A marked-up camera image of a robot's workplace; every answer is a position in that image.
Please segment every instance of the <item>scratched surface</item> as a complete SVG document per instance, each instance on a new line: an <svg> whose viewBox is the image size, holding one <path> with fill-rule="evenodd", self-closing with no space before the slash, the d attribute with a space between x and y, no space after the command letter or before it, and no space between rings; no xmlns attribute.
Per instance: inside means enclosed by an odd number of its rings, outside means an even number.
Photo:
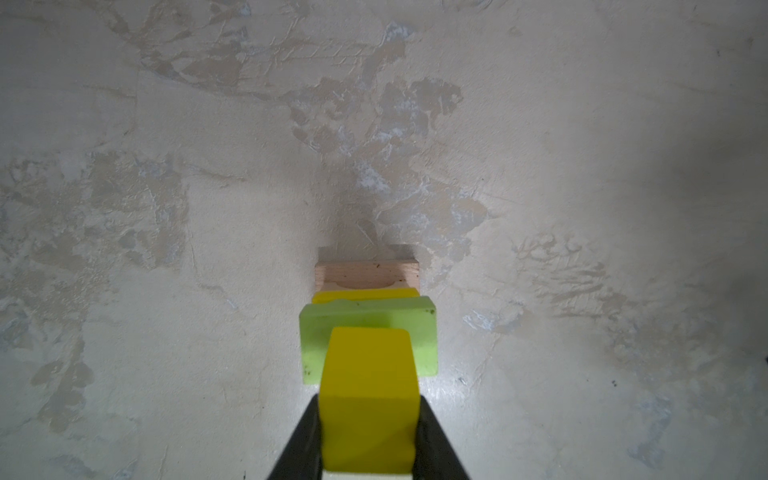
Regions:
<svg viewBox="0 0 768 480"><path fill-rule="evenodd" d="M406 251L473 478L765 478L766 23L3 2L0 478L263 478L315 262Z"/></svg>

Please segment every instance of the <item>natural wood block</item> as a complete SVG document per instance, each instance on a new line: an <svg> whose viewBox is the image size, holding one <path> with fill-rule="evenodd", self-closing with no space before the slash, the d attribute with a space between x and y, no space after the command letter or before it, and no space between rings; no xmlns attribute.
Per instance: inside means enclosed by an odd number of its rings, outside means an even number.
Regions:
<svg viewBox="0 0 768 480"><path fill-rule="evenodd" d="M342 288L386 288L401 282L419 289L419 262L416 260L376 260L365 262L320 262L315 265L315 291L326 283Z"/></svg>

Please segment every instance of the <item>green block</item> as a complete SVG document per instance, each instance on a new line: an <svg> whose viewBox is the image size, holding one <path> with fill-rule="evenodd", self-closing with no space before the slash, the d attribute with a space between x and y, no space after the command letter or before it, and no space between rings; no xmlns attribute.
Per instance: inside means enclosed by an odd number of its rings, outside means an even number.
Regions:
<svg viewBox="0 0 768 480"><path fill-rule="evenodd" d="M407 330L416 374L437 375L437 314L428 296L384 300L334 300L311 303L299 314L304 383L320 383L331 330L337 326L369 326Z"/></svg>

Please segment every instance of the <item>yellow block top face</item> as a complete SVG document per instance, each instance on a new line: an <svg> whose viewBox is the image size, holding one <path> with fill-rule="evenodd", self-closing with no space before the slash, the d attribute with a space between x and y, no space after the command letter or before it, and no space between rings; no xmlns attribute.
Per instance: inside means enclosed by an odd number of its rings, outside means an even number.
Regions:
<svg viewBox="0 0 768 480"><path fill-rule="evenodd" d="M333 329L318 400L326 470L411 471L419 381L408 332Z"/></svg>
<svg viewBox="0 0 768 480"><path fill-rule="evenodd" d="M327 290L315 293L312 303L328 303L340 298L347 300L381 300L419 296L415 288L372 288L360 290Z"/></svg>

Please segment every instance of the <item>yellow wooden block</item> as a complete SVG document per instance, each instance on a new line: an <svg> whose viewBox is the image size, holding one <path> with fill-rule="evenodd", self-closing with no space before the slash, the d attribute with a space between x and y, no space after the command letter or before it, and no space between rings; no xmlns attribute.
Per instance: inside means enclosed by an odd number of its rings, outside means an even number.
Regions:
<svg viewBox="0 0 768 480"><path fill-rule="evenodd" d="M419 296L415 288L369 288L360 290L321 290L312 297L312 303L328 303L340 298L347 300L381 300Z"/></svg>
<svg viewBox="0 0 768 480"><path fill-rule="evenodd" d="M411 472L419 381L408 332L333 329L318 401L326 470Z"/></svg>

